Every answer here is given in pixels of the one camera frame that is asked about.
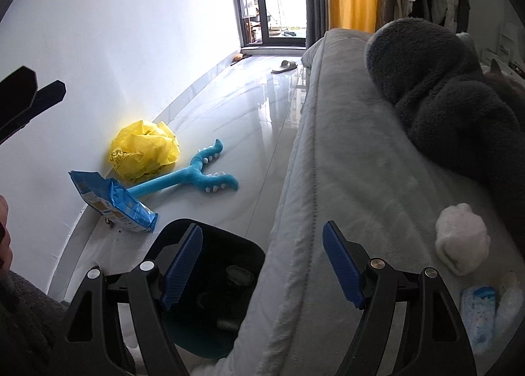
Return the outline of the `person's left hand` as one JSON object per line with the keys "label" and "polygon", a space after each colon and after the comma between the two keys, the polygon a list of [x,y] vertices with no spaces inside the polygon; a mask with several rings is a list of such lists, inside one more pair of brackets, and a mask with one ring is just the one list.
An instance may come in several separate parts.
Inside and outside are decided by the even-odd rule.
{"label": "person's left hand", "polygon": [[11,236],[7,228],[9,206],[4,196],[0,196],[0,259],[1,269],[9,271],[12,263]]}

